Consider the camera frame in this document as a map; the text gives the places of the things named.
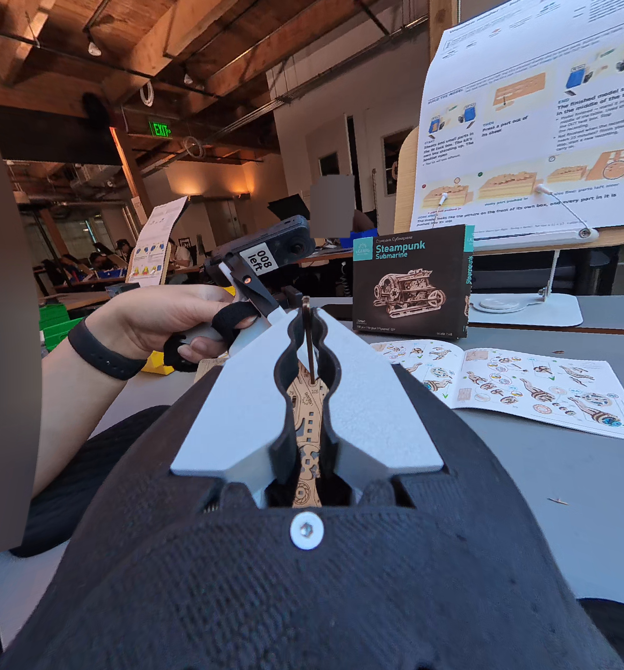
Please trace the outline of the illustrated instruction booklet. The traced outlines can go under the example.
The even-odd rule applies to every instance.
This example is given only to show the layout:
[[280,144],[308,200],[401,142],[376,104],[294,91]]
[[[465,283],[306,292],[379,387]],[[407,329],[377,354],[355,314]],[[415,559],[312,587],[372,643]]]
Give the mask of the illustrated instruction booklet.
[[624,440],[624,388],[605,361],[462,350],[426,339],[371,347],[452,409],[485,409]]

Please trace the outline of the green plastic bin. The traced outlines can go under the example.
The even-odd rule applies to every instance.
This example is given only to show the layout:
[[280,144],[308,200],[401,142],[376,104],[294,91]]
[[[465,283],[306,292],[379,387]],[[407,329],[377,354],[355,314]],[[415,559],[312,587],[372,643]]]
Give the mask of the green plastic bin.
[[51,352],[60,342],[67,338],[68,333],[82,318],[70,319],[67,308],[63,304],[47,304],[39,307],[40,341],[44,348]]

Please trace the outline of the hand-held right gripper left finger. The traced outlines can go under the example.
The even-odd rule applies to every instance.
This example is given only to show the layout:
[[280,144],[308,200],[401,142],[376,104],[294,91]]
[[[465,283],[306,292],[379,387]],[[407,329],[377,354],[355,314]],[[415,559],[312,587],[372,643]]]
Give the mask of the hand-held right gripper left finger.
[[247,485],[258,507],[275,475],[268,449],[284,429],[286,393],[278,358],[228,358],[171,464],[177,476],[208,476]]

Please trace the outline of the white instruction sheet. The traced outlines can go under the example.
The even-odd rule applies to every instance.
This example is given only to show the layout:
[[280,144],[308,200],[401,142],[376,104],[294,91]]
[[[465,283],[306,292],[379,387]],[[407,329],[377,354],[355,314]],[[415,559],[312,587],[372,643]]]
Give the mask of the white instruction sheet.
[[164,284],[171,254],[169,238],[189,204],[190,197],[183,196],[153,209],[132,251],[126,284],[140,287]]
[[426,75],[410,230],[624,226],[624,1],[509,1]]

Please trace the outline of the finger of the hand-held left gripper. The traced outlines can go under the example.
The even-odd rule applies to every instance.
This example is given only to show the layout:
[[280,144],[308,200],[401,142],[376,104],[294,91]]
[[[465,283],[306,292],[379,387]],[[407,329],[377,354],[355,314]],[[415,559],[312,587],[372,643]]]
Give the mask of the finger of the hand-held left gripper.
[[259,317],[251,326],[240,331],[229,348],[229,358],[278,358],[291,345],[289,324],[292,312],[281,308],[268,317]]

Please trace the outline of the black wrist rest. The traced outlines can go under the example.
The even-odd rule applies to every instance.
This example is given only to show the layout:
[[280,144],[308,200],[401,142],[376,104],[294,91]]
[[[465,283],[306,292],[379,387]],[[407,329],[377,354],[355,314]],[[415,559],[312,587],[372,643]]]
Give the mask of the black wrist rest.
[[624,662],[624,604],[597,598],[578,602]]

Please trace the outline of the black model kit box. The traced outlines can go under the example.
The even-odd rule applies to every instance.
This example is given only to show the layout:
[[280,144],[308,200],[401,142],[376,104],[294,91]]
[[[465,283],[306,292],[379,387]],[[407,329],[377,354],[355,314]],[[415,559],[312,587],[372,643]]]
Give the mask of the black model kit box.
[[467,337],[473,254],[472,225],[354,239],[354,330]]

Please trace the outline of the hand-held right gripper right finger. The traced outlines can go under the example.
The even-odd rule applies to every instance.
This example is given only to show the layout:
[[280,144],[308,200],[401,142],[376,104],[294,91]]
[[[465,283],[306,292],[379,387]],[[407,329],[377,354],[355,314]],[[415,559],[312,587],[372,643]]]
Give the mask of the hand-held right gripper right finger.
[[433,440],[398,375],[385,357],[314,308],[312,337],[324,398],[321,467],[337,474],[354,495],[373,481],[438,472]]

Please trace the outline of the person's left forearm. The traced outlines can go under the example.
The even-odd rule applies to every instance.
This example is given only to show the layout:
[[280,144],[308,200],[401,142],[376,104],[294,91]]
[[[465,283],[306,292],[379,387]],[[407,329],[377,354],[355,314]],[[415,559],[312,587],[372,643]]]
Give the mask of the person's left forearm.
[[32,498],[70,463],[126,386],[84,361],[68,340],[42,360],[39,449]]

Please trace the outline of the black wristband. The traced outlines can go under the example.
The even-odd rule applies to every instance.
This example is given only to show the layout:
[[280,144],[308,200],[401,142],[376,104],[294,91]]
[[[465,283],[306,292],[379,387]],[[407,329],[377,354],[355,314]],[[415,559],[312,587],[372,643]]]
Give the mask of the black wristband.
[[128,358],[104,346],[90,332],[86,319],[81,319],[69,331],[67,341],[85,363],[111,379],[128,381],[147,364],[148,358]]

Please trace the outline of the person's left hand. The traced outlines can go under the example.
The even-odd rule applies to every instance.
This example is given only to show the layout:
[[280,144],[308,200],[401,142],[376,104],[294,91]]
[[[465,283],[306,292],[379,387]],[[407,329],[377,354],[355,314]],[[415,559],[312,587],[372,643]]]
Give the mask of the person's left hand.
[[162,352],[178,332],[211,323],[233,301],[211,285],[164,285],[133,289],[111,299],[86,319],[88,330],[108,350],[132,360]]

